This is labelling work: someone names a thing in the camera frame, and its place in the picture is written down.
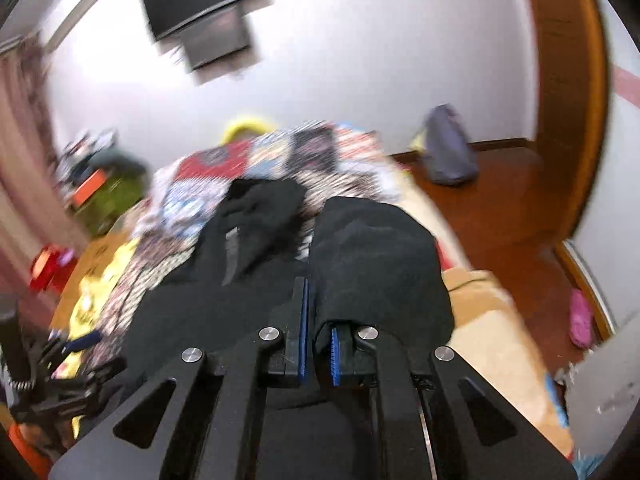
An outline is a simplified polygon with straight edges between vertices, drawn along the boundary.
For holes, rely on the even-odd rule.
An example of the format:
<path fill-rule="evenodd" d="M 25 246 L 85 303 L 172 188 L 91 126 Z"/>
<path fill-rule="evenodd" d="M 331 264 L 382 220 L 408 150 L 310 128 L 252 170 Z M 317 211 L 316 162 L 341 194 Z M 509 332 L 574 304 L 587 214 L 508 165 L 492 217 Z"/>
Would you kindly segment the black zip hoodie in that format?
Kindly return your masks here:
<path fill-rule="evenodd" d="M 76 460 L 86 479 L 371 479 L 367 393 L 306 375 L 333 321 L 412 355 L 454 315 L 432 234 L 402 209 L 334 197 L 297 255 L 303 185 L 232 182 L 192 254 L 146 292 L 126 368 Z"/>

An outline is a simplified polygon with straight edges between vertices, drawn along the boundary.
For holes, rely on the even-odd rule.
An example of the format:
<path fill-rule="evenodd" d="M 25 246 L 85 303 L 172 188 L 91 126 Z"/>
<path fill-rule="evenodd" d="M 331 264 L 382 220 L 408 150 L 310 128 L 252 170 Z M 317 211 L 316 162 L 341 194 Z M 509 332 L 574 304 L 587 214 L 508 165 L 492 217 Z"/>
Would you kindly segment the yellow duck print blanket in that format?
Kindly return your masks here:
<path fill-rule="evenodd" d="M 117 340 L 107 327 L 111 307 L 122 291 L 122 279 L 134 258 L 140 240 L 129 235 L 126 244 L 120 246 L 111 263 L 100 278 L 86 276 L 80 282 L 80 298 L 77 300 L 65 330 L 70 339 L 78 338 L 97 330 L 102 340 L 94 347 L 68 356 L 54 372 L 56 378 L 72 378 L 80 372 L 90 370 L 114 359 L 119 354 Z"/>

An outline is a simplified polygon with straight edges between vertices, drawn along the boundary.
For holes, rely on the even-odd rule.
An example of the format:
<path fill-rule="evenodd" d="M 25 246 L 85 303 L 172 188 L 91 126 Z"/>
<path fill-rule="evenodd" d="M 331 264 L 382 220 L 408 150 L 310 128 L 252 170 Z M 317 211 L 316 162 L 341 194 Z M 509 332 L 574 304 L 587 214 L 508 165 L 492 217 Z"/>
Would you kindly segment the red bag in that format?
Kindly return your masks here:
<path fill-rule="evenodd" d="M 29 288 L 33 292 L 53 290 L 61 295 L 76 264 L 77 257 L 72 248 L 47 244 L 32 260 Z"/>

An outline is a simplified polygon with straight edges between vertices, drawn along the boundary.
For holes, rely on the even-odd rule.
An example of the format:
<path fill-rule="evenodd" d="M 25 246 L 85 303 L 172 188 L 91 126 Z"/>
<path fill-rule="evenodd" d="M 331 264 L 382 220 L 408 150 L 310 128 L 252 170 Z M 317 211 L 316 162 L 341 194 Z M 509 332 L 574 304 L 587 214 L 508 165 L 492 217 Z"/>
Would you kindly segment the green patterned box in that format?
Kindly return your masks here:
<path fill-rule="evenodd" d="M 106 182 L 87 203 L 79 208 L 70 206 L 74 217 L 92 237 L 107 233 L 127 210 L 142 200 L 144 195 L 144 177 L 105 173 Z"/>

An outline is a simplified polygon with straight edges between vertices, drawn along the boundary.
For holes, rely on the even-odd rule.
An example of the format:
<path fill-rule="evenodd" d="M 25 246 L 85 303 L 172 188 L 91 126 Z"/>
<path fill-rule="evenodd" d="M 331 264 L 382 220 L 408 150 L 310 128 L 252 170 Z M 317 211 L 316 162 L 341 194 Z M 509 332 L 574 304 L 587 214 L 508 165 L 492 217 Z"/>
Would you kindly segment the striped pink curtain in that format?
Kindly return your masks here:
<path fill-rule="evenodd" d="M 84 249 L 86 230 L 56 189 L 58 163 L 35 36 L 1 53 L 1 274 L 28 280 L 47 244 Z"/>

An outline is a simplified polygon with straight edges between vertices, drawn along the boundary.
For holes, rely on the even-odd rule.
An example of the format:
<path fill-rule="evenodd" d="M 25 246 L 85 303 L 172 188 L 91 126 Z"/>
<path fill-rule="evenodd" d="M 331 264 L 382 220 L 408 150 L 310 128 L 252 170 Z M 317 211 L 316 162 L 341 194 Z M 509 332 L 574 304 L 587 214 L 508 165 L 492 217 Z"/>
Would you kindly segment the beige bed sheet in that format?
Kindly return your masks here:
<path fill-rule="evenodd" d="M 436 238 L 456 328 L 450 344 L 566 458 L 574 440 L 554 381 L 514 300 L 494 274 L 471 266 L 435 203 L 395 168 L 398 206 Z"/>

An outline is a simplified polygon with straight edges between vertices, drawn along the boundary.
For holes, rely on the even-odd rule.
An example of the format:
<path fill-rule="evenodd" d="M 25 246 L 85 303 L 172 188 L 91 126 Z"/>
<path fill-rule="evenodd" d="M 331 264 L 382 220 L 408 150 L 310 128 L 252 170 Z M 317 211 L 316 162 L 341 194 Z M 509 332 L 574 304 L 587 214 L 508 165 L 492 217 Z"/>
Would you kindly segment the orange flat box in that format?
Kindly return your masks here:
<path fill-rule="evenodd" d="M 79 208 L 84 203 L 87 203 L 88 200 L 102 188 L 106 180 L 106 173 L 102 169 L 96 170 L 73 192 L 70 198 L 70 206 Z"/>

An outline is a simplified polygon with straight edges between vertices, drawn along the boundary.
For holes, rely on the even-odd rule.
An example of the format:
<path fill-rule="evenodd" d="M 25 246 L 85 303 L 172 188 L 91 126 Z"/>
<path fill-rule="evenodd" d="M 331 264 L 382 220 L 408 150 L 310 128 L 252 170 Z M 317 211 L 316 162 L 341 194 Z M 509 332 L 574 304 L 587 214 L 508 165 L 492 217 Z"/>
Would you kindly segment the patchwork patterned bedspread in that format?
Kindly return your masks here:
<path fill-rule="evenodd" d="M 308 255 L 314 218 L 329 198 L 392 205 L 404 198 L 399 169 L 384 155 L 378 135 L 335 122 L 307 122 L 178 159 L 153 178 L 151 197 L 126 246 L 131 257 L 96 321 L 103 339 L 85 353 L 82 366 L 116 356 L 144 294 L 190 257 L 226 198 L 254 184 L 283 180 L 305 189 L 299 259 Z"/>

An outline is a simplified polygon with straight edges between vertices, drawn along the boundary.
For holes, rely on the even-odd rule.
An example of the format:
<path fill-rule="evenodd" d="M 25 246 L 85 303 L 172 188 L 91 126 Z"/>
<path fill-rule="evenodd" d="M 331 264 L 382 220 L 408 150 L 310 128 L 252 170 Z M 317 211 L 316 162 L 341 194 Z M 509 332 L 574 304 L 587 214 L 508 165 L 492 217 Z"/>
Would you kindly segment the dark green cushion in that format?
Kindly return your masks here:
<path fill-rule="evenodd" d="M 88 164 L 94 169 L 133 177 L 143 176 L 148 171 L 140 159 L 121 151 L 119 148 L 104 148 L 104 150 L 95 152 L 89 157 Z"/>

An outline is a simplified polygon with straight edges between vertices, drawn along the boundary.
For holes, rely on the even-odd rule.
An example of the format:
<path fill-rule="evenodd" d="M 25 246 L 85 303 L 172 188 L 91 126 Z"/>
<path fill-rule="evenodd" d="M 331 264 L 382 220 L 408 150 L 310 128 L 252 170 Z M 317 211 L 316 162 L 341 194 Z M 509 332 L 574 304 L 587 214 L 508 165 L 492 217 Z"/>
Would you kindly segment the yellow round pillow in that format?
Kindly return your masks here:
<path fill-rule="evenodd" d="M 255 139 L 277 128 L 278 126 L 267 118 L 255 115 L 238 116 L 224 125 L 220 143 L 226 145 L 236 141 Z"/>

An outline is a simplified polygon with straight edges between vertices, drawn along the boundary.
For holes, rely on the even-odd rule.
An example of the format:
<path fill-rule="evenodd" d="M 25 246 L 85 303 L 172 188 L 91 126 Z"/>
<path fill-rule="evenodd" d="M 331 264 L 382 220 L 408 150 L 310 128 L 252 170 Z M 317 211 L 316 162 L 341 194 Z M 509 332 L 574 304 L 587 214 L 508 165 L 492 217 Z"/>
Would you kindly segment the grey blue backpack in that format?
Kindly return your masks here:
<path fill-rule="evenodd" d="M 434 184 L 459 186 L 474 181 L 480 172 L 460 116 L 450 104 L 440 104 L 426 115 L 411 148 Z"/>

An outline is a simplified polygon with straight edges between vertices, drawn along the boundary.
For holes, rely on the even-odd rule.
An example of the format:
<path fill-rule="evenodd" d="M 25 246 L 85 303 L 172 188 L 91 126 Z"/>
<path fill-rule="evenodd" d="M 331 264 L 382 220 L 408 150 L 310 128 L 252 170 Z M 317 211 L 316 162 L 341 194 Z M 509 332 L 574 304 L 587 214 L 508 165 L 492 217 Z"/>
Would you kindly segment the pink croc shoe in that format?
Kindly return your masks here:
<path fill-rule="evenodd" d="M 587 298 L 577 288 L 570 294 L 570 341 L 579 349 L 592 345 L 592 312 Z"/>

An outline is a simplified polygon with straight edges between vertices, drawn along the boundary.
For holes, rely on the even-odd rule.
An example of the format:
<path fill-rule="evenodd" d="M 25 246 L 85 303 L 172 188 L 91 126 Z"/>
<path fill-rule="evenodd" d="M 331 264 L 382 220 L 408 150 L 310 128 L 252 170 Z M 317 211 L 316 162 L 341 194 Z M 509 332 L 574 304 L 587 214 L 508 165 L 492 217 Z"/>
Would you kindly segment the white wardrobe panel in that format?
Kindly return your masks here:
<path fill-rule="evenodd" d="M 639 315 L 609 340 L 588 351 L 582 362 L 557 374 L 574 455 L 600 457 L 612 448 L 639 401 Z"/>

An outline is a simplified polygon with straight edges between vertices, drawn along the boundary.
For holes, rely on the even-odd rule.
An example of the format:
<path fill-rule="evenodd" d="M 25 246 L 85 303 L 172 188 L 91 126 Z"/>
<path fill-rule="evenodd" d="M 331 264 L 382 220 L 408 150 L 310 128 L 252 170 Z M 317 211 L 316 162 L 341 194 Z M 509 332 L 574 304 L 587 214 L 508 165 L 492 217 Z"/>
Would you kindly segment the brown wooden door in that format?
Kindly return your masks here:
<path fill-rule="evenodd" d="M 598 170 L 608 114 L 608 51 L 597 0 L 529 0 L 538 56 L 535 148 L 558 196 L 554 238 L 572 237 Z"/>

